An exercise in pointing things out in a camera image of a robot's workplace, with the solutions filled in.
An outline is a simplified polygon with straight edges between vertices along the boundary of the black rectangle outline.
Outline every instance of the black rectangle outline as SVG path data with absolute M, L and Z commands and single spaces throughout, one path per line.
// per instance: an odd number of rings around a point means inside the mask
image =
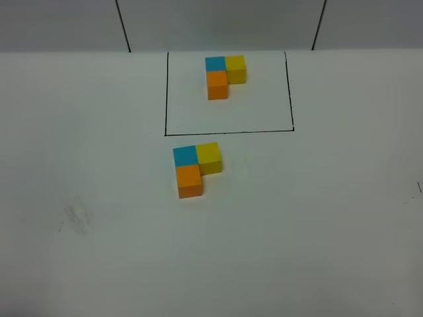
M 217 135 L 217 134 L 242 134 L 242 133 L 275 133 L 275 132 L 294 132 L 293 124 L 293 112 L 292 112 L 292 99 L 291 99 L 291 88 L 289 86 L 289 73 L 288 73 L 288 59 L 285 54 L 285 67 L 286 67 L 286 83 L 288 85 L 288 95 L 289 95 L 289 107 L 291 109 L 291 120 L 292 120 L 292 129 L 291 130 L 264 130 L 264 131 L 236 131 L 236 132 L 211 132 L 211 133 L 181 133 L 181 134 L 167 134 L 167 100 L 169 93 L 169 52 L 167 52 L 167 70 L 166 70 L 166 110 L 165 110 L 165 137 L 179 137 L 183 135 Z

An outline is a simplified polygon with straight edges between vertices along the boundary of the white surface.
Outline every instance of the white surface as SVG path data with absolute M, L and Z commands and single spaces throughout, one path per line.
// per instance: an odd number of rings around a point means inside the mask
M 295 132 L 163 137 L 165 53 L 0 55 L 1 312 L 423 315 L 423 52 L 288 63 Z
M 422 48 L 420 0 L 328 1 L 315 49 Z
M 119 5 L 135 52 L 310 50 L 323 2 L 119 0 Z
M 228 99 L 208 100 L 204 58 L 240 54 L 243 53 L 169 54 L 168 135 L 292 130 L 283 52 L 243 54 L 247 82 L 229 85 Z
M 0 51 L 128 48 L 114 0 L 2 0 Z

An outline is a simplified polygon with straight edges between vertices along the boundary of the wooden block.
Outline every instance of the wooden block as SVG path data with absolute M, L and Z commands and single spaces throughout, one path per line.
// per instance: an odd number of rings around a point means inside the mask
M 198 164 L 196 147 L 177 147 L 173 149 L 173 159 L 176 167 Z
M 217 142 L 196 145 L 196 150 L 201 175 L 222 171 L 222 157 Z
M 203 183 L 198 165 L 178 166 L 176 168 L 179 198 L 201 196 Z
M 208 100 L 227 99 L 226 71 L 208 71 L 206 74 Z
M 226 71 L 225 57 L 206 57 L 206 71 Z
M 231 84 L 245 84 L 247 82 L 247 66 L 245 65 L 244 56 L 227 56 L 226 74 L 227 82 Z

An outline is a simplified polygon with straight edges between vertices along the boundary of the blue cube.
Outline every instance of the blue cube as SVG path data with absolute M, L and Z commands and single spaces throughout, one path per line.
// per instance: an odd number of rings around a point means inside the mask
M 195 145 L 190 147 L 177 147 L 173 149 L 173 158 L 175 167 L 198 164 Z
M 206 71 L 226 71 L 225 57 L 206 57 Z

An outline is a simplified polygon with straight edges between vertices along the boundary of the block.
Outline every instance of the block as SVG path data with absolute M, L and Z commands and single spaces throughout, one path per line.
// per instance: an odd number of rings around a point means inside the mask
M 173 149 L 173 159 L 176 167 L 198 164 L 196 147 L 177 147 Z
M 196 145 L 196 150 L 201 175 L 222 171 L 222 157 L 217 142 Z
M 225 57 L 206 57 L 206 71 L 226 71 Z
M 208 71 L 207 96 L 208 100 L 227 99 L 227 77 L 225 71 Z
M 244 56 L 227 56 L 226 74 L 227 82 L 232 84 L 245 84 L 247 82 L 247 66 L 245 65 Z
M 198 165 L 178 166 L 176 168 L 179 198 L 201 196 L 203 183 Z

